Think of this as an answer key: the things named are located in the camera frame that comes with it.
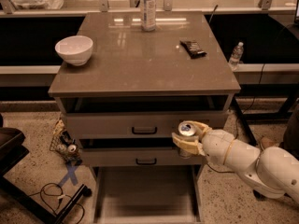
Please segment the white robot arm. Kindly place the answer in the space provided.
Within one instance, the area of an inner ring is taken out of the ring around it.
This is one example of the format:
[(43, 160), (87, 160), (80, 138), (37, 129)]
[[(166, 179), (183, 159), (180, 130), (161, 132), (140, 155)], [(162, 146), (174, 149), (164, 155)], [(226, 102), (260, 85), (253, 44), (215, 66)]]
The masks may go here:
[(267, 198), (288, 194), (299, 203), (299, 160), (285, 149), (268, 147), (261, 151), (231, 133), (192, 120), (181, 122), (172, 140), (188, 154), (205, 156), (208, 161), (230, 168)]

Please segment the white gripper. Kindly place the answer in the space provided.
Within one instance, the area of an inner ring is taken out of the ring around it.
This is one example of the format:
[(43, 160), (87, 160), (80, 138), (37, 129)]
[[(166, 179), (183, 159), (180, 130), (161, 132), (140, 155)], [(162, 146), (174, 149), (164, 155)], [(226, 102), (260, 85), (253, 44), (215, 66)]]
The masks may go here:
[(190, 128), (188, 136), (172, 133), (173, 143), (190, 154), (206, 155), (208, 161), (224, 164), (227, 150), (235, 137), (224, 130), (212, 130), (203, 122), (188, 120), (187, 126)]

